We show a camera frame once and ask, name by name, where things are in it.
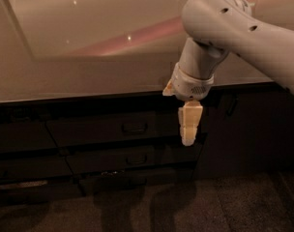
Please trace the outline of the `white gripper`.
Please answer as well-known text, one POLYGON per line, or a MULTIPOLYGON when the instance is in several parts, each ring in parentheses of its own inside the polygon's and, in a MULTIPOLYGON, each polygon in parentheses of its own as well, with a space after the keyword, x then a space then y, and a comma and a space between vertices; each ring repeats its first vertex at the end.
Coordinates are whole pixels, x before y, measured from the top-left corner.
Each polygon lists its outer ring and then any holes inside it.
POLYGON ((178 109, 180 135, 184 146, 191 146, 196 139, 203 112, 203 106, 199 101, 208 95, 213 84, 213 77, 194 78, 186 74, 179 64, 176 64, 170 81, 162 91, 165 97, 174 95, 178 100, 185 102, 184 106, 178 109))

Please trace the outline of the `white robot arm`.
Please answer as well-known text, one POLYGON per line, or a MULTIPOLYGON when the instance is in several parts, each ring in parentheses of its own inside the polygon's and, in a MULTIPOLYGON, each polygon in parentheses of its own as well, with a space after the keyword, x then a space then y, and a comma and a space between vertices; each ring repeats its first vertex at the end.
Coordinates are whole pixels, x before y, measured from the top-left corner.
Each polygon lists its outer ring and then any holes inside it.
POLYGON ((234 53, 294 95, 294 31, 252 16, 247 0, 188 0, 181 14, 188 37, 163 90, 185 104, 178 110, 185 146, 194 143, 214 73, 234 53))

